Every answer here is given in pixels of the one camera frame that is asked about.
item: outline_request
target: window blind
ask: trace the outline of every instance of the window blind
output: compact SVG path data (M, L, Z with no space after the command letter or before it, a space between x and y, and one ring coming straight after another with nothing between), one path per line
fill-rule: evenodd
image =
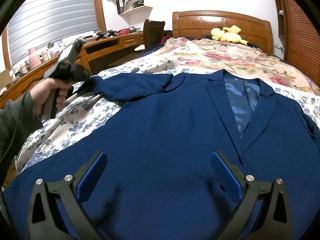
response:
M97 29L94 0L26 0L8 26L12 64L31 47Z

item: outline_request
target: yellow plush toy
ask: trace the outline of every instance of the yellow plush toy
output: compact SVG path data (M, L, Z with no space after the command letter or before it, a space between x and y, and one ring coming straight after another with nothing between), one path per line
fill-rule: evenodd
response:
M212 39L215 41L227 41L233 43L241 43L247 45L247 41L243 40L238 34L241 29L235 25L231 28L223 27L223 29L214 28L211 31Z

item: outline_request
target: headboard panel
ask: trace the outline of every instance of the headboard panel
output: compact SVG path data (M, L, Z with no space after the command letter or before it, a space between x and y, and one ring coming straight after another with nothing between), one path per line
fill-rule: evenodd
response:
M252 16L223 11L186 11L172 14L174 37L201 38L210 35L213 28L231 27L241 29L242 39L254 43L268 54L273 53L273 38L270 22Z

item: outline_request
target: blue blazer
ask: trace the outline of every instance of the blue blazer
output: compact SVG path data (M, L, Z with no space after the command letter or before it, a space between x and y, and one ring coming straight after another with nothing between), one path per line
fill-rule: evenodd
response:
M76 144L21 173L4 192L13 223L25 237L35 181L56 181L97 150L108 165L83 207L108 239L212 239L236 204L220 188L211 154L220 150L244 174L284 180L299 239L320 209L320 132L299 104L263 81L250 121L239 134L225 70L210 75L119 74L94 77L91 88L124 101L107 123ZM260 204L243 233L249 233ZM71 235L76 237L59 203Z

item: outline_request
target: pink bottle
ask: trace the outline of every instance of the pink bottle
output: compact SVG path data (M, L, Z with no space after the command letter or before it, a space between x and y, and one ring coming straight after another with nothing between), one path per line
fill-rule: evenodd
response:
M30 68L34 69L36 67L38 67L39 65L41 65L41 60L40 60L40 56L38 53L36 53L36 48L32 47L29 49L29 64L30 64Z

